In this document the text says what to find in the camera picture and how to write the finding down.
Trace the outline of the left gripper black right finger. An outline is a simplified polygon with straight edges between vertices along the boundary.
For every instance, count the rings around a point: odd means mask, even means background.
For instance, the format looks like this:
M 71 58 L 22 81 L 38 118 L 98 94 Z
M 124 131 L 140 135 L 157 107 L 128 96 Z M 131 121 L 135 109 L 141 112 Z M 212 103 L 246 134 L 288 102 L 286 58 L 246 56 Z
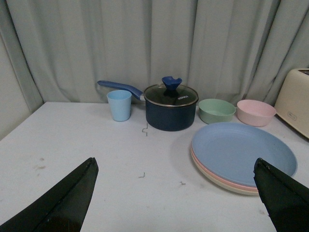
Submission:
M 254 181 L 278 232 L 309 230 L 309 189 L 262 158 L 254 165 Z

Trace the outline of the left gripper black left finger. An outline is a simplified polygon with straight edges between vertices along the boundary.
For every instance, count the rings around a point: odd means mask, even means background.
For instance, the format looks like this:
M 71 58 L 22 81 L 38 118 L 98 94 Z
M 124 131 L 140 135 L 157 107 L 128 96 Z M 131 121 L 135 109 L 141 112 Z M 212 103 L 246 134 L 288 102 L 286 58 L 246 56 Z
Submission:
M 2 232 L 79 232 L 88 211 L 98 164 L 88 158 L 35 202 L 0 226 Z

